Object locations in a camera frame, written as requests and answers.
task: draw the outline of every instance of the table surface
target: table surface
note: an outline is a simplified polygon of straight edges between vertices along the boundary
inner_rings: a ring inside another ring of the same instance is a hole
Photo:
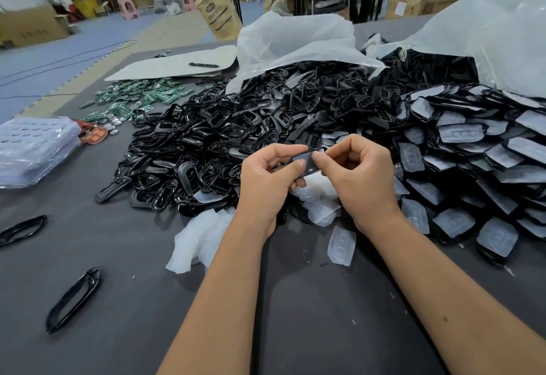
[[[375,32],[391,41],[402,40],[428,19],[356,25],[357,47]],[[218,45],[182,47],[173,53]],[[156,53],[133,54],[108,75]],[[82,117],[96,110],[78,105],[107,85],[95,82],[58,114]],[[0,250],[2,375],[155,374],[204,268],[199,264],[183,275],[165,269],[174,235],[188,220],[175,210],[137,211],[129,206],[127,194],[105,205],[94,203],[95,193],[111,181],[132,132],[124,124],[117,136],[81,147],[38,185],[0,192],[2,229],[40,214],[49,216],[36,237]],[[332,227],[306,225],[289,216],[264,248],[253,373],[446,373],[367,239],[359,239],[350,267],[330,263],[326,251]],[[483,261],[472,242],[464,249],[442,250],[531,328],[546,335],[543,245],[520,241],[509,265],[517,277]],[[51,307],[94,266],[104,276],[97,295],[65,328],[46,335]]]

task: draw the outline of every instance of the hand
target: hand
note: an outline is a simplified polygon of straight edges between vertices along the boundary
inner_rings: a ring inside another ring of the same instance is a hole
[[[386,148],[351,134],[325,153],[313,152],[312,158],[362,233],[401,215],[394,194],[394,167]]]
[[[242,163],[237,213],[264,228],[264,241],[275,231],[277,213],[284,204],[288,190],[306,185],[303,178],[298,178],[305,169],[303,159],[281,169],[277,169],[277,166],[304,151],[307,151],[307,145],[271,144]]]

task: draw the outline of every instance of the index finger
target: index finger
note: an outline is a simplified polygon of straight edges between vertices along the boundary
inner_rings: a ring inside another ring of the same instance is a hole
[[[331,159],[338,159],[340,156],[350,153],[361,154],[362,151],[370,151],[374,147],[378,146],[375,142],[370,141],[360,135],[351,134],[346,137],[339,144],[332,146],[329,150],[325,152]]]
[[[307,145],[270,144],[254,152],[247,160],[264,162],[267,167],[273,168],[305,151],[307,151]]]

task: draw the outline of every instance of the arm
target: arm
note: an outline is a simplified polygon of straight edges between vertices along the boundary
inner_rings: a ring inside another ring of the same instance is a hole
[[[452,374],[546,373],[546,342],[401,213],[386,148],[350,135],[313,159],[379,251]]]
[[[273,144],[243,162],[237,211],[158,375],[249,373],[263,244],[289,188],[305,186],[301,160],[272,170],[306,150]]]

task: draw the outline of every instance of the brown paper sack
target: brown paper sack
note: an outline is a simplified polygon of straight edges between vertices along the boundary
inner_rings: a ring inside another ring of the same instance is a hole
[[[238,37],[242,22],[231,0],[197,0],[195,3],[216,40],[233,40]]]

